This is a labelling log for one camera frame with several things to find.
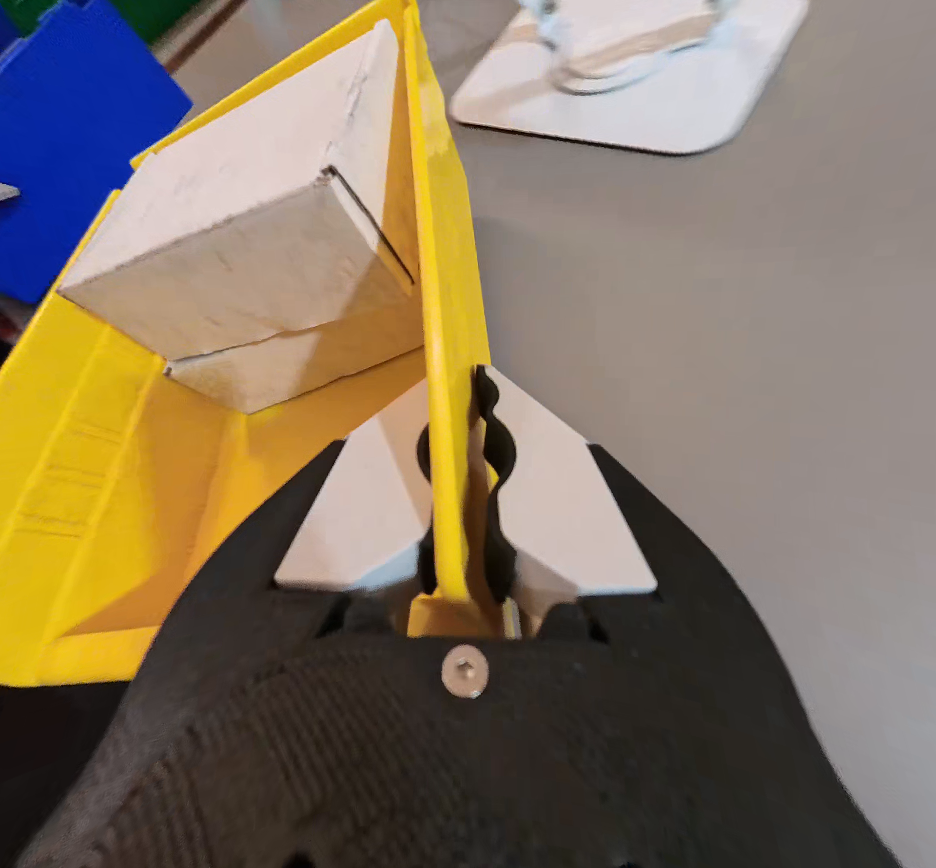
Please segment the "grey desk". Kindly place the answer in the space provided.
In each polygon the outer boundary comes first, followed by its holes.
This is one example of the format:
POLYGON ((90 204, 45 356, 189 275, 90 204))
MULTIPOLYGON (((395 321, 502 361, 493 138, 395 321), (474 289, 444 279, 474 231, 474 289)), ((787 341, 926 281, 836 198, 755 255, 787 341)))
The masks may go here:
POLYGON ((494 366, 719 556, 934 866, 934 0, 810 0, 697 158, 452 132, 494 366))

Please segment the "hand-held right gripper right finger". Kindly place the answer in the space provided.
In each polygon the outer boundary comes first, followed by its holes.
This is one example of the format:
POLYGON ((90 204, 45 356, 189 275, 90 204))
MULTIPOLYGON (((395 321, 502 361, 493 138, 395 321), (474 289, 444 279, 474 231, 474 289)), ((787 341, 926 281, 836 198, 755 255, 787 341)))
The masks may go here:
POLYGON ((484 571, 497 602, 652 593, 657 580, 592 453, 571 426, 491 366, 474 372, 485 424, 484 571))

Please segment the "blue plastic bin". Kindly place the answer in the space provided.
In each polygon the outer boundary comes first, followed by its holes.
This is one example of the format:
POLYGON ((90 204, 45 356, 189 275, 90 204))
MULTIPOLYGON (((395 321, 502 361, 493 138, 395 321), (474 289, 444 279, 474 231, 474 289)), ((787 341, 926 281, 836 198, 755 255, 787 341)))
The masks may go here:
POLYGON ((111 0, 59 0, 1 63, 1 290, 35 304, 131 160, 193 107, 111 0))

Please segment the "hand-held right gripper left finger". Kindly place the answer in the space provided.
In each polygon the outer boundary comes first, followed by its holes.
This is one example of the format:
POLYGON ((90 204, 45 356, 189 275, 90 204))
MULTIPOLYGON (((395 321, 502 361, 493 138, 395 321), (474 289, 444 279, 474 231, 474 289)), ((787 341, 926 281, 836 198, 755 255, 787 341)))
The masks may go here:
POLYGON ((346 438, 275 571, 283 589, 416 592, 431 488, 417 460, 428 425, 427 381, 346 438))

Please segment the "white cardboard mailer box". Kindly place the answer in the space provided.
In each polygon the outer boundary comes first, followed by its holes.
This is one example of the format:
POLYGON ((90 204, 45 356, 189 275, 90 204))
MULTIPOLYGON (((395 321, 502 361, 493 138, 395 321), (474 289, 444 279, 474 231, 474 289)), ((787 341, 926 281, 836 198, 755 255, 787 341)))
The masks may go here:
POLYGON ((390 21, 152 152, 59 293, 253 414, 423 345, 390 21))

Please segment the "yellow plastic bin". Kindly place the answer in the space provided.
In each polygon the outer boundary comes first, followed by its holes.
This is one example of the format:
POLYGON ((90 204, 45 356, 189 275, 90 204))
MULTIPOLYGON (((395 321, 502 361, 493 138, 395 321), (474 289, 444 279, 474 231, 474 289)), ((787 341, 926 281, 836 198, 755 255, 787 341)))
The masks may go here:
POLYGON ((2 365, 1 680, 8 687, 134 677, 184 586, 253 511, 332 441, 428 386, 437 603, 480 604, 469 581, 474 369, 490 363, 469 189, 417 0, 371 0, 131 161, 142 165, 302 68, 390 22, 405 87, 425 346, 246 416, 164 377, 163 359, 50 292, 2 365))

